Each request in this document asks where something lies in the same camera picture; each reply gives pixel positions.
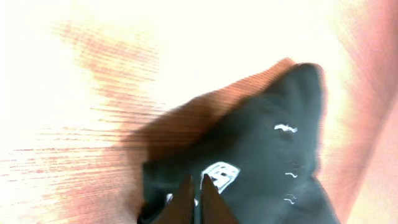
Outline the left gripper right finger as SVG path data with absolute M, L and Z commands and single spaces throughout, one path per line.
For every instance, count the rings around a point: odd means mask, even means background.
M 203 176 L 200 202 L 202 224 L 239 224 L 208 174 Z

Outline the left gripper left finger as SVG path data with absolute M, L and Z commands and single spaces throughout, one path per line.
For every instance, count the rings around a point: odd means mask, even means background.
M 151 224 L 191 224 L 195 187 L 191 176 L 186 176 L 171 201 Z

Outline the black t-shirt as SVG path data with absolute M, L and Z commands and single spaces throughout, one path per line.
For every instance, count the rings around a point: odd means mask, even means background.
M 205 176 L 240 223 L 338 223 L 315 177 L 322 115 L 321 67 L 301 63 L 246 98 L 197 142 L 143 166 L 139 223 L 153 222 L 184 177 Z

